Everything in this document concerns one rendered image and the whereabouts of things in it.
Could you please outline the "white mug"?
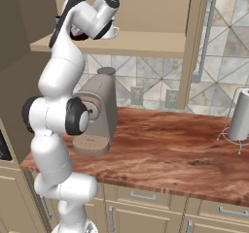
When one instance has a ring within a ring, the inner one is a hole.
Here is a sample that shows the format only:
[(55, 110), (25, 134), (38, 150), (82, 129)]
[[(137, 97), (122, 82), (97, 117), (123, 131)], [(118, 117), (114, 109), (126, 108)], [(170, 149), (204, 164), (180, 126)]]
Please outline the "white mug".
[(110, 39), (114, 39), (117, 37), (117, 35), (120, 32), (120, 28), (117, 26), (112, 25), (110, 27), (110, 29), (105, 33), (105, 35), (103, 36), (104, 40), (110, 40)]

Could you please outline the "dark red mug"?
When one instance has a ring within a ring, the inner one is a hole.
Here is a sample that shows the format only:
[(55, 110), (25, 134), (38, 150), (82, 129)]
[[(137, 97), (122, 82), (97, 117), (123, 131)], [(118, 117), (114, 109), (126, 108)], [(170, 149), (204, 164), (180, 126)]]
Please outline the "dark red mug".
[(70, 37), (75, 41), (84, 41), (89, 36), (76, 26), (72, 26), (70, 30)]

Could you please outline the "beige cabinet door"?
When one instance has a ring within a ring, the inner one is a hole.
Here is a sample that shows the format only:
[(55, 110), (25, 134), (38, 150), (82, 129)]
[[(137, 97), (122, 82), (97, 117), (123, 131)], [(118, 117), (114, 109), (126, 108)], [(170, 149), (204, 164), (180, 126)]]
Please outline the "beige cabinet door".
[(178, 109), (184, 109), (188, 105), (193, 71), (196, 68), (199, 44), (202, 35), (206, 4), (207, 0), (190, 1), (188, 23), (186, 28), (185, 51), (177, 99)]

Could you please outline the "beige tall cabinet with oven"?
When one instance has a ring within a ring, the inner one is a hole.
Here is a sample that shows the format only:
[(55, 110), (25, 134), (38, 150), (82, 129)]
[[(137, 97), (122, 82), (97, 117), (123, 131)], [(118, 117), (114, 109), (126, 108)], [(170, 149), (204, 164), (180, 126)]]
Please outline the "beige tall cabinet with oven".
[(20, 168), (32, 135), (22, 120), (49, 59), (30, 45), (53, 31), (55, 0), (0, 0), (0, 233), (51, 233), (33, 176)]

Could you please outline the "grey-brown coffee machine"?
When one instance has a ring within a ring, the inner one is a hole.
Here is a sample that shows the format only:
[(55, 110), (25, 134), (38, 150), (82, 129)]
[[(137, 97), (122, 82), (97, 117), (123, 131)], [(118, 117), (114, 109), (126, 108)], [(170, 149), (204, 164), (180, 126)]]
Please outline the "grey-brown coffee machine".
[(100, 156), (111, 147), (118, 123), (115, 73), (112, 67), (99, 68), (77, 92), (89, 110), (87, 130), (73, 138), (78, 154)]

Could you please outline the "beige drawer front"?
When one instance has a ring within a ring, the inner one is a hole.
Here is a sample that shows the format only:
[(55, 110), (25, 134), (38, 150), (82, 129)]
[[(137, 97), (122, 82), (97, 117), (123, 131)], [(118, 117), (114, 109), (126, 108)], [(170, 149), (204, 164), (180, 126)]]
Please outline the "beige drawer front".
[(232, 204), (218, 203), (202, 200), (199, 205), (198, 214), (200, 216), (208, 216), (211, 218), (223, 219), (226, 221), (238, 222), (249, 225), (249, 218), (228, 216), (219, 213), (219, 206), (222, 206), (225, 210), (243, 213), (245, 210), (249, 212), (248, 207), (241, 207)]
[[(156, 194), (156, 202), (149, 202), (144, 200), (137, 200), (130, 198), (130, 192), (134, 190), (135, 194), (144, 195), (144, 196), (152, 196), (153, 194)], [(165, 207), (168, 208), (168, 194), (167, 193), (159, 193), (155, 191), (149, 191), (149, 190), (142, 190), (137, 188), (131, 188), (131, 187), (123, 187), (118, 186), (117, 187), (117, 198), (119, 201), (125, 201), (132, 204), (145, 204), (149, 207)]]

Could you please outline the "white paper towel roll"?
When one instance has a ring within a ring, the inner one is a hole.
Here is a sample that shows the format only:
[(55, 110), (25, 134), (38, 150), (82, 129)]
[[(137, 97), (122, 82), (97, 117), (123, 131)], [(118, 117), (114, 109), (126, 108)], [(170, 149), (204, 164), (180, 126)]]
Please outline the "white paper towel roll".
[(233, 140), (244, 141), (249, 135), (249, 88), (243, 88), (231, 119), (229, 136)]

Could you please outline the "grey wall outlet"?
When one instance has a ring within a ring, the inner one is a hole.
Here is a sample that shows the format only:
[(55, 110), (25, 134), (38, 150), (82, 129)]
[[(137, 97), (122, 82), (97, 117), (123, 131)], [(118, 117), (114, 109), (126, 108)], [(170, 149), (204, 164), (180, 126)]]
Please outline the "grey wall outlet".
[(132, 105), (143, 105), (144, 89), (142, 86), (132, 86), (130, 92), (130, 100)]
[(166, 91), (165, 96), (165, 107), (176, 109), (177, 108), (177, 98), (178, 98), (178, 91), (177, 90), (170, 90)]

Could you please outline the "beige open wall cabinet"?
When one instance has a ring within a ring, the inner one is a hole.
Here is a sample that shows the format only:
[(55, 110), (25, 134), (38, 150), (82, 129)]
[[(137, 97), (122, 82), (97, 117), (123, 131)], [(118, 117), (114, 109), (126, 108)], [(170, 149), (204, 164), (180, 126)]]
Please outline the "beige open wall cabinet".
[[(120, 0), (112, 40), (85, 40), (77, 46), (87, 54), (181, 58), (186, 43), (190, 0)], [(64, 0), (55, 0), (58, 7)]]

